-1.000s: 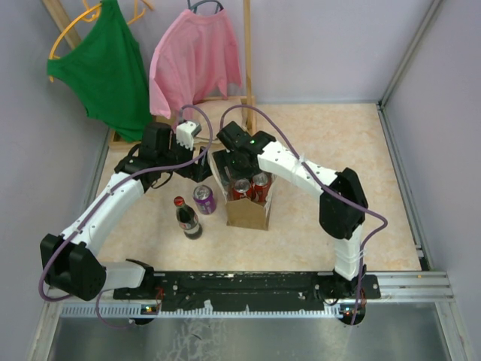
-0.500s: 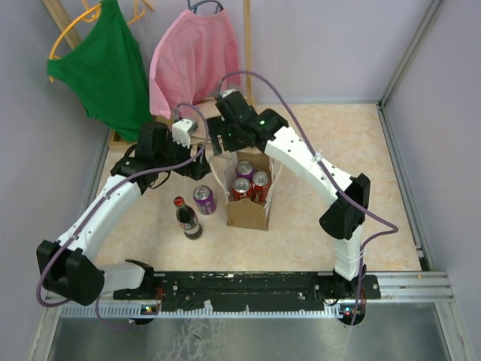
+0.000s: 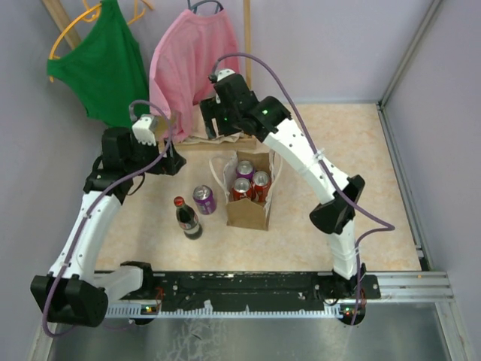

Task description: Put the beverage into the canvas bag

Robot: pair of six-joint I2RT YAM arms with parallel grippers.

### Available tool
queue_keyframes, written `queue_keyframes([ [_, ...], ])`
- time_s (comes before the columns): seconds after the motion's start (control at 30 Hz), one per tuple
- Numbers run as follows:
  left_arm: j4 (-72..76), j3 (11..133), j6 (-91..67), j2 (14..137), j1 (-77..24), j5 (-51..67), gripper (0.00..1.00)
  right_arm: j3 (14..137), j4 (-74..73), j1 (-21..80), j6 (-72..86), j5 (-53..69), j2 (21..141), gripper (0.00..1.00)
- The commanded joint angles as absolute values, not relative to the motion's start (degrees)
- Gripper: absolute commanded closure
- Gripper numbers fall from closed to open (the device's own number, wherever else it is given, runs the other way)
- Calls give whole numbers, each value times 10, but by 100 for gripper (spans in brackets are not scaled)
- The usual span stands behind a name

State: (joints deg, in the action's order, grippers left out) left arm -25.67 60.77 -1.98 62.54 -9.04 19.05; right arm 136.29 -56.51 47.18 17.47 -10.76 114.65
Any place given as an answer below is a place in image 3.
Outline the purple Fanta can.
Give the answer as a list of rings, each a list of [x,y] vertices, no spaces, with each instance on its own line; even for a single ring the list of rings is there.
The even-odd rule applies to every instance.
[[[237,163],[235,172],[237,178],[245,178],[248,181],[251,181],[253,175],[256,173],[256,169],[250,161],[241,160]]]
[[[212,189],[207,185],[199,185],[192,192],[192,198],[203,215],[213,214],[216,210],[216,201]]]

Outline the glass cola bottle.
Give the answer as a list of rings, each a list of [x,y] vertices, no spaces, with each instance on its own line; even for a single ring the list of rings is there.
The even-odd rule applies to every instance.
[[[202,236],[203,229],[194,209],[187,205],[181,196],[174,198],[174,205],[176,207],[177,222],[184,235],[191,240],[199,239]]]

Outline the red cola can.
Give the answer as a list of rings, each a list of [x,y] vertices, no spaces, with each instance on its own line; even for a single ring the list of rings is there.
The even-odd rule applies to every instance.
[[[271,186],[271,177],[265,171],[257,171],[253,175],[253,201],[266,202]]]
[[[232,187],[232,199],[234,202],[241,199],[253,200],[253,187],[249,179],[239,177],[234,181]]]

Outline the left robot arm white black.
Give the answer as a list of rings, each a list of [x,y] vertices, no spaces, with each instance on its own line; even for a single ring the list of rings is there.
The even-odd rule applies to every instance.
[[[174,176],[185,165],[171,138],[162,143],[160,148],[148,128],[115,127],[102,135],[101,154],[86,178],[68,240],[48,273],[34,276],[30,285],[49,336],[54,335],[50,323],[97,327],[110,303],[129,294],[142,299],[154,294],[156,279],[147,262],[123,262],[99,280],[94,275],[100,249],[134,177]]]

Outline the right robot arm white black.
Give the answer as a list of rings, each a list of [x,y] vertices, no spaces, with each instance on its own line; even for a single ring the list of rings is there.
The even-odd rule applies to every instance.
[[[244,77],[231,69],[210,74],[215,95],[201,104],[211,115],[281,156],[313,188],[319,204],[310,212],[311,223],[327,235],[333,259],[331,284],[322,291],[326,299],[350,298],[362,289],[358,275],[354,235],[354,205],[365,186],[359,176],[350,177],[314,152],[307,133],[276,98],[258,100]]]

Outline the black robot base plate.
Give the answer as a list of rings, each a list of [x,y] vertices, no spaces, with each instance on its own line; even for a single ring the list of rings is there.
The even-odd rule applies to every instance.
[[[203,308],[215,311],[320,311],[325,305],[355,299],[379,299],[378,280],[361,268],[346,280],[334,272],[150,272],[147,284],[122,297],[123,301],[153,300],[163,311]]]

